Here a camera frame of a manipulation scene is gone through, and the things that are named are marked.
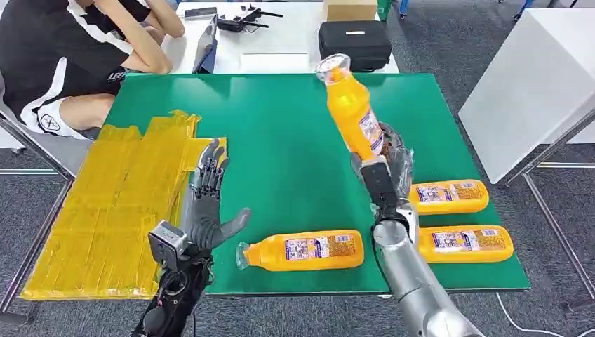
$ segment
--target silver robotic arm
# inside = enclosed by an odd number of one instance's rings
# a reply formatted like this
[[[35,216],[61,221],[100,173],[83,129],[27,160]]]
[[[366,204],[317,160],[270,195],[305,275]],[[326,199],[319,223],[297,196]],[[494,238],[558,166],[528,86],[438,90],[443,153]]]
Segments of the silver robotic arm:
[[[390,126],[383,155],[362,162],[352,154],[352,167],[370,193],[376,212],[372,230],[377,259],[393,296],[403,310],[412,337],[485,337],[454,305],[427,262],[417,252],[418,216],[408,202],[411,153]]]
[[[417,215],[410,204],[396,211],[404,220],[382,220],[373,230],[382,252],[381,268],[393,297],[403,310],[411,336],[485,337],[455,307],[410,238]]]

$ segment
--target green table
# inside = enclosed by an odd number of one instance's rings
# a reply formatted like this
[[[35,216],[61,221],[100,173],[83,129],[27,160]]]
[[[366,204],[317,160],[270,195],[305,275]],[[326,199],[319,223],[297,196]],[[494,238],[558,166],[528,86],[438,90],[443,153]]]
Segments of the green table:
[[[414,181],[479,178],[472,158],[429,74],[362,74],[379,120],[415,150]],[[374,261],[369,197],[349,165],[349,153],[313,74],[129,76],[106,123],[136,125],[181,109],[200,114],[201,137],[228,137],[231,159],[222,186],[222,219],[252,208],[248,227],[214,251],[220,295],[386,293]],[[500,224],[490,203],[479,213],[424,216],[421,226]],[[349,270],[238,270],[236,246],[271,234],[356,229],[363,265]],[[501,263],[435,264],[451,291],[523,290],[529,283],[516,255]]]

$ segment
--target person's arm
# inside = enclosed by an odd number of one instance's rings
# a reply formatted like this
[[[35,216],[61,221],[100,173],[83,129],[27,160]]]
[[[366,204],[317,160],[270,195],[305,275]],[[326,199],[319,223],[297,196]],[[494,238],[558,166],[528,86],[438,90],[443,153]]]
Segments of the person's arm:
[[[151,13],[145,22],[153,28],[171,35],[181,37],[185,33],[182,21],[164,0],[145,0],[151,8]]]
[[[171,61],[119,1],[95,0],[95,5],[118,26],[134,50],[122,66],[157,74],[171,71]]]

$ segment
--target robotic arm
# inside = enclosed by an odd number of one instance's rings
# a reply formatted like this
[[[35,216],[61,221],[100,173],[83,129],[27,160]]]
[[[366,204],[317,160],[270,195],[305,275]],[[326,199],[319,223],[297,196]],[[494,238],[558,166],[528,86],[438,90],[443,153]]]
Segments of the robotic arm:
[[[376,262],[404,313],[412,337],[485,337],[453,304],[417,252],[417,213],[404,199],[411,184],[410,152],[386,124],[383,155],[352,166],[376,211],[372,227]],[[211,249],[246,226],[249,209],[227,223],[219,218],[219,193],[227,159],[213,141],[201,154],[182,210],[180,229],[161,221],[149,233],[153,258],[162,266],[159,290],[132,333],[133,337],[179,337],[213,278]]]
[[[201,153],[182,203],[182,220],[176,228],[162,220],[150,233],[153,259],[162,275],[159,290],[132,337],[179,337],[213,281],[211,249],[246,226],[250,209],[241,209],[226,223],[219,218],[220,189],[229,160],[215,139]]]
[[[410,336],[485,337],[454,305],[427,262],[417,252],[418,216],[407,199],[410,188],[410,153],[399,135],[381,124],[386,157],[358,161],[352,166],[362,178],[377,209],[372,227],[373,246],[379,246],[382,272],[403,310]]]

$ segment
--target bottle label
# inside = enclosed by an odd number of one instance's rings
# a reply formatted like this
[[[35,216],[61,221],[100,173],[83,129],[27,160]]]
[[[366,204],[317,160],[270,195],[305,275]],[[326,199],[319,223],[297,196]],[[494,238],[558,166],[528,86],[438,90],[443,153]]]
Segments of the bottle label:
[[[416,188],[420,202],[448,202],[457,200],[481,199],[481,190],[473,182],[450,184],[448,188],[440,185],[424,185]]]
[[[437,253],[454,251],[500,251],[506,248],[498,230],[465,230],[432,233]]]
[[[366,115],[359,121],[359,128],[363,132],[363,136],[366,137],[370,143],[370,149],[375,155],[379,155],[382,151],[382,130],[378,125],[378,120],[374,115],[372,108],[368,110]]]
[[[332,235],[285,241],[285,257],[289,261],[353,254],[355,254],[355,242],[352,235]]]

